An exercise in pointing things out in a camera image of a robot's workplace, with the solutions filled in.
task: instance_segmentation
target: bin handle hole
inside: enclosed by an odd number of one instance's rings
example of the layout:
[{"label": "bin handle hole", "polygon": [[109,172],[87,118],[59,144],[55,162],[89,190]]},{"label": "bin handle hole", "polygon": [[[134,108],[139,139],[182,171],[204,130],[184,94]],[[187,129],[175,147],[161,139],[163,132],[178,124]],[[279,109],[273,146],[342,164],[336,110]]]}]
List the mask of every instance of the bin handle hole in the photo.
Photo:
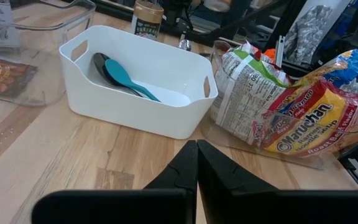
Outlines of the bin handle hole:
[{"label": "bin handle hole", "polygon": [[209,87],[209,79],[208,79],[208,77],[205,77],[205,80],[204,80],[204,96],[205,96],[205,98],[208,98],[210,93],[211,93],[211,87]]},{"label": "bin handle hole", "polygon": [[88,50],[88,41],[84,40],[79,46],[74,48],[71,53],[71,60],[75,62],[80,56],[82,56]]}]

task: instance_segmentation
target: jar lid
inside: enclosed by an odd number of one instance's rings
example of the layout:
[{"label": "jar lid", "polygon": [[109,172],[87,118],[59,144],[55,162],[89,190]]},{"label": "jar lid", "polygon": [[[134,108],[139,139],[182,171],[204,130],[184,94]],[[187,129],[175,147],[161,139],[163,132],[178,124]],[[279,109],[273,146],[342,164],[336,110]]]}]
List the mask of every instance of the jar lid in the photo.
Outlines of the jar lid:
[{"label": "jar lid", "polygon": [[160,23],[162,20],[162,15],[164,13],[164,9],[158,4],[153,4],[147,1],[136,1],[134,15],[139,19]]}]

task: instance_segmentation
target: teal spatula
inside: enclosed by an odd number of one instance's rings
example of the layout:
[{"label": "teal spatula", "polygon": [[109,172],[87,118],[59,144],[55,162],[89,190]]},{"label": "teal spatula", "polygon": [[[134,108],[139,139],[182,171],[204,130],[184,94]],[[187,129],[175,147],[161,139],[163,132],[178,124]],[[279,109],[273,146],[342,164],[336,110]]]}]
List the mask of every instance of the teal spatula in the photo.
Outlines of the teal spatula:
[{"label": "teal spatula", "polygon": [[112,76],[112,78],[115,79],[117,82],[119,82],[121,85],[136,90],[140,93],[143,93],[151,100],[160,102],[160,100],[158,100],[146,88],[134,83],[129,77],[127,71],[125,71],[125,69],[115,60],[107,59],[104,65],[106,66],[106,70],[108,71],[108,74]]}]

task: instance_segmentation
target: wood grain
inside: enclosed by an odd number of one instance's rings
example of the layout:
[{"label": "wood grain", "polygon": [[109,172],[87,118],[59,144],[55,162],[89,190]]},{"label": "wood grain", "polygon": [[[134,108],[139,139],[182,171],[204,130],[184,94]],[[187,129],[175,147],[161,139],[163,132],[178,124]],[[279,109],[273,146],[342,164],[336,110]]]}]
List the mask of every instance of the wood grain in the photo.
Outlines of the wood grain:
[{"label": "wood grain", "polygon": [[102,190],[130,190],[134,185],[134,176],[133,174],[99,168],[94,188]]},{"label": "wood grain", "polygon": [[[70,13],[38,6],[26,6],[15,13],[19,15],[17,21],[29,24],[47,25],[70,17]],[[98,13],[93,22],[122,30],[130,27],[128,22]],[[170,35],[160,34],[159,40],[172,46],[178,44],[178,39]],[[196,43],[192,47],[194,53],[211,52],[210,47]],[[40,67],[44,72],[55,73],[57,63],[58,57]],[[198,127],[190,139],[202,139],[201,131]],[[35,202],[57,190],[141,189],[185,143],[186,140],[80,116],[69,109],[66,97],[46,108],[25,108],[0,101],[0,223],[30,223]],[[281,189],[358,189],[338,162],[316,170],[214,145]],[[197,223],[206,223],[199,192],[197,207]]]}]

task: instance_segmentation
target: black cable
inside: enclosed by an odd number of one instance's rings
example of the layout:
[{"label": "black cable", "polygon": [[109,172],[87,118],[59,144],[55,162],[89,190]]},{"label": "black cable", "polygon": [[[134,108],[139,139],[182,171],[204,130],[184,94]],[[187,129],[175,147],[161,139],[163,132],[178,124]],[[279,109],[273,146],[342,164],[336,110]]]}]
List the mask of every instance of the black cable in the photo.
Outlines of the black cable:
[{"label": "black cable", "polygon": [[287,6],[285,10],[285,19],[282,18],[278,22],[276,29],[274,29],[273,33],[270,35],[267,43],[264,46],[261,46],[261,50],[266,50],[268,48],[274,47],[275,42],[278,39],[279,35],[286,35],[290,29],[290,26],[293,24],[293,21],[301,11],[302,7],[305,5],[306,0],[276,0],[266,6],[261,7],[260,9],[251,12],[244,17],[224,26],[217,28],[215,30],[199,33],[199,32],[191,32],[189,35],[196,35],[197,38],[205,38],[208,40],[214,40],[225,34],[227,31],[231,29],[235,29],[238,27],[242,27],[247,24],[250,20],[255,19],[256,17],[271,12],[274,9],[282,7],[284,5]]},{"label": "black cable", "polygon": [[193,30],[193,24],[191,23],[190,16],[189,16],[189,7],[185,9],[186,19],[185,22],[189,26],[189,30]]}]

